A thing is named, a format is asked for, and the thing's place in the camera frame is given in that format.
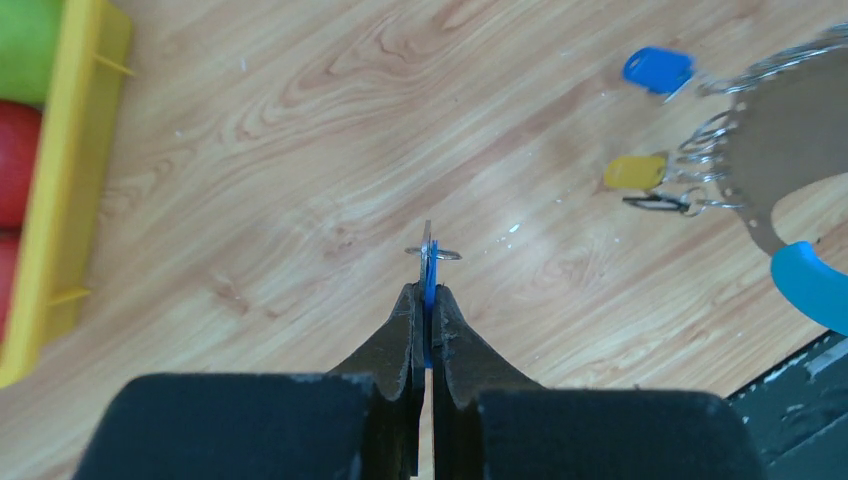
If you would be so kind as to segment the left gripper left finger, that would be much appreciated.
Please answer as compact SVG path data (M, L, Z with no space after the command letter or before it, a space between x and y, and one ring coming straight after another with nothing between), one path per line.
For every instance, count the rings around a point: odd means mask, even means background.
M112 399L78 479L407 479L423 403L421 309L326 373L156 373Z

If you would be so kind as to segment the light blue holder handle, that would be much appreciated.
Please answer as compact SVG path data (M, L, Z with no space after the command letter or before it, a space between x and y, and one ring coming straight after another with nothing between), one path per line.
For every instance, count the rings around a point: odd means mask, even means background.
M777 251L770 271L778 291L797 310L847 335L847 275L823 262L811 243L797 242Z

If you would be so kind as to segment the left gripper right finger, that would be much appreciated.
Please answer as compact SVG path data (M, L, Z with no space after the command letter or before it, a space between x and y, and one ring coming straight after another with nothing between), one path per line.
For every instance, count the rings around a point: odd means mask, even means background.
M555 389L522 373L441 286L433 308L440 479L762 479L740 417L701 391Z

